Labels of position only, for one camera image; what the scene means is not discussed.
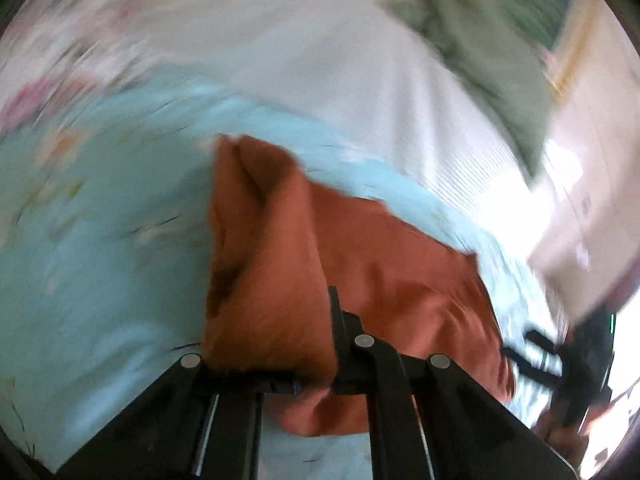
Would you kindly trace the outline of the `person's right hand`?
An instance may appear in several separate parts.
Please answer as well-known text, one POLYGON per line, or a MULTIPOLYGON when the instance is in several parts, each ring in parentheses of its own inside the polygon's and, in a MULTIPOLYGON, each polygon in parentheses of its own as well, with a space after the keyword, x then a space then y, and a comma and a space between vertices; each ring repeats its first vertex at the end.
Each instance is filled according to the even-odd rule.
POLYGON ((586 428, 582 429, 580 425, 562 427, 560 408, 547 408, 538 417, 532 431, 578 471, 587 452, 590 427, 607 411, 603 405, 592 406, 587 413, 586 428))

